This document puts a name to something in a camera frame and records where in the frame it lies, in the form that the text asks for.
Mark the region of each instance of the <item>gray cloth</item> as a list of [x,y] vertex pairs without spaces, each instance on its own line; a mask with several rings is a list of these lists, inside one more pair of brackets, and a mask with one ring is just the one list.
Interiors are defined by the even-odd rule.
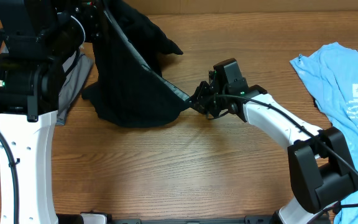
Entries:
[[[8,53],[6,47],[3,48],[2,53]],[[67,59],[63,64],[64,71],[72,65],[74,62],[75,53]],[[78,63],[76,67],[67,75],[66,81],[62,86],[59,93],[59,110],[57,113],[57,125],[65,125],[67,119],[67,113],[70,109],[71,103],[78,96],[82,90],[86,78],[88,77],[90,70],[93,66],[93,61],[89,59],[85,54],[80,53]]]

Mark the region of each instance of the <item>wood grain surface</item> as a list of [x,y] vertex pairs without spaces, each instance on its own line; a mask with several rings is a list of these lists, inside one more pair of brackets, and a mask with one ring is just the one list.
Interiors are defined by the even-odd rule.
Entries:
[[124,0],[146,15],[358,11],[358,0]]
[[[250,85],[264,87],[301,119],[330,127],[289,60],[335,41],[358,49],[358,12],[150,18],[185,53],[164,57],[163,75],[188,94],[215,63],[234,57]],[[84,51],[94,58],[90,44]],[[87,85],[97,76],[94,67]],[[186,110],[165,127],[126,129],[100,120],[91,103],[79,99],[67,125],[56,127],[52,154],[58,213],[242,217],[272,214],[292,197],[283,149],[233,115],[207,121]]]

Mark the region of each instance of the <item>black cloth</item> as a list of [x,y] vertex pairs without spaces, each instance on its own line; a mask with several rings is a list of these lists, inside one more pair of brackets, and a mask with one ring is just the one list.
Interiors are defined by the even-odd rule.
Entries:
[[122,0],[112,0],[110,11],[118,25],[124,31],[129,42],[141,54],[153,71],[162,76],[158,64],[157,52],[183,55],[183,52],[150,19],[131,8]]
[[128,128],[162,126],[177,119],[188,104],[166,86],[156,53],[183,52],[144,15],[122,1],[109,7],[121,29],[147,64],[145,68],[129,50],[117,30],[109,29],[110,42],[93,44],[98,81],[82,93],[101,119]]

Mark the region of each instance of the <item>light blue t-shirt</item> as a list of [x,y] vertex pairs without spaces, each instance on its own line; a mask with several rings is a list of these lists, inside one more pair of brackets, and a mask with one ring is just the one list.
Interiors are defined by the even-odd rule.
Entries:
[[[290,63],[316,99],[319,110],[345,135],[358,170],[358,51],[333,43]],[[358,203],[358,192],[342,201],[343,205],[351,203]],[[342,209],[334,222],[358,223],[358,208]]]

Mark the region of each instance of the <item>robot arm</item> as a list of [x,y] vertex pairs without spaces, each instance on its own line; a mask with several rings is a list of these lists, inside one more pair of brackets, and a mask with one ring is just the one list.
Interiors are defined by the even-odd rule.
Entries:
[[[56,215],[50,165],[58,92],[65,79],[62,64],[84,41],[103,44],[109,40],[103,6],[99,1],[0,0],[0,19],[4,27],[0,47],[3,40],[9,49],[9,54],[0,55],[0,132],[20,162],[16,166],[20,223],[106,224],[107,216],[100,214]],[[248,87],[234,59],[215,65],[209,77],[210,82],[201,82],[190,98],[193,109],[215,118],[228,110],[263,130],[288,153],[295,198],[277,212],[281,223],[307,223],[325,207],[358,190],[358,178],[349,169],[281,114],[254,101],[284,111],[353,167],[340,131],[310,125],[282,108],[260,86]],[[217,97],[225,94],[254,101]],[[318,157],[329,157],[329,163],[318,167]],[[11,224],[14,191],[1,143],[0,169],[1,223]]]
[[[209,73],[209,83],[201,82],[190,103],[199,113],[211,114],[214,118],[219,118],[222,110],[228,110],[260,128],[284,148],[295,198],[276,212],[279,223],[308,223],[324,208],[358,190],[355,173],[314,141],[316,138],[325,143],[354,168],[343,134],[336,128],[322,130],[308,124],[280,106],[262,87],[248,87],[235,59],[215,65],[214,71]],[[312,138],[294,122],[307,130]],[[328,157],[329,162],[318,167],[316,159],[320,157]]]
[[[270,104],[291,116],[297,123],[304,126],[309,132],[318,135],[321,128],[302,121],[300,118],[290,113],[288,110],[280,106],[270,94],[261,94],[252,99]],[[304,132],[300,131],[289,120],[283,118],[274,110],[270,110],[265,106],[258,105],[254,102],[247,102],[243,104],[243,112],[246,121],[260,128],[263,132],[268,134],[275,142],[277,142],[284,150],[292,146],[297,140],[305,141],[310,137]]]

